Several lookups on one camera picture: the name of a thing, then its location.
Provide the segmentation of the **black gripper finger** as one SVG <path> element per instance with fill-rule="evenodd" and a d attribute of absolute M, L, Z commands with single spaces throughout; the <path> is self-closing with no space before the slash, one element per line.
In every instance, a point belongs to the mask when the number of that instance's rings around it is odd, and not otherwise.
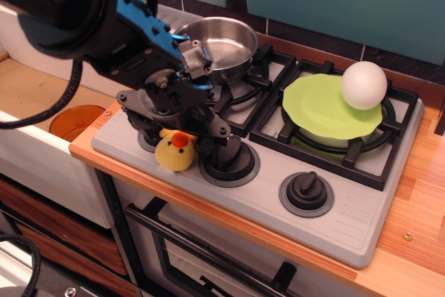
<path fill-rule="evenodd" d="M 161 130 L 164 129 L 164 127 L 135 111 L 127 109 L 126 114 L 130 125 L 138 131 L 146 141 L 160 141 Z"/>
<path fill-rule="evenodd" d="M 231 135 L 225 144 L 218 143 L 210 155 L 200 158 L 213 169 L 228 169 L 234 166 L 242 156 L 242 140 L 240 136 Z"/>

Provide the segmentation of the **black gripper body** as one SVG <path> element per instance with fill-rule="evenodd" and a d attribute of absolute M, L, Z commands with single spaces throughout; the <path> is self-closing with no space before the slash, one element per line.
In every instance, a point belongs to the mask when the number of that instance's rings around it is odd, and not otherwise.
<path fill-rule="evenodd" d="M 143 88 L 117 94 L 123 109 L 163 128 L 198 137 L 227 137 L 231 127 L 207 105 L 213 98 L 214 87 L 208 78 L 193 80 L 171 69 L 155 72 Z"/>

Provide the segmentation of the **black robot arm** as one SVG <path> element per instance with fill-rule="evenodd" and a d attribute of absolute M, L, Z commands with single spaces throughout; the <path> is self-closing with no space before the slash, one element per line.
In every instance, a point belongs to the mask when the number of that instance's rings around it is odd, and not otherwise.
<path fill-rule="evenodd" d="M 211 59 L 200 40 L 174 35 L 157 18 L 158 0 L 1 0 L 17 13 L 35 49 L 72 61 L 69 83 L 47 110 L 2 129 L 34 125 L 57 114 L 73 98 L 83 64 L 118 82 L 118 94 L 131 125 L 147 140 L 160 130 L 197 137 L 197 153 L 236 155 L 240 142 L 208 106 L 214 95 Z"/>

